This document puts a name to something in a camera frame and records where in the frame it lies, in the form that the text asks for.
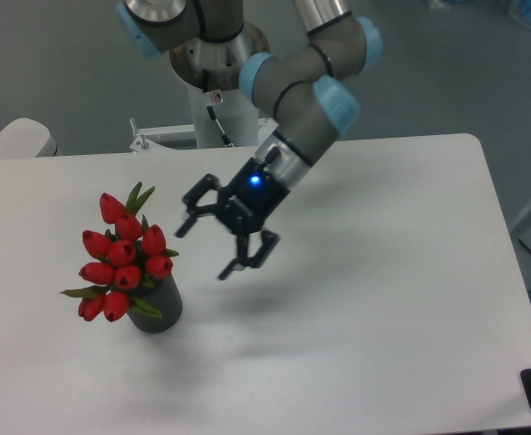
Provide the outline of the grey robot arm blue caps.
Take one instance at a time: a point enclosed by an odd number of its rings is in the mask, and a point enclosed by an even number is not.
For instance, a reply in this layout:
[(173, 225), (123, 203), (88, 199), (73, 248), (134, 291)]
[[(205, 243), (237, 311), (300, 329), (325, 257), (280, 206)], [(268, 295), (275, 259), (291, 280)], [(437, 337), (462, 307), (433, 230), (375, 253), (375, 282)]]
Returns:
[(183, 198), (185, 236), (212, 215), (237, 240), (228, 271), (259, 268), (278, 235), (266, 219), (350, 128), (360, 103), (344, 80), (376, 64), (381, 35), (344, 1), (297, 1), (307, 45), (292, 57), (271, 54), (240, 1), (122, 1), (116, 11), (146, 57), (167, 54), (188, 87), (200, 148), (255, 146), (226, 184), (204, 176)]

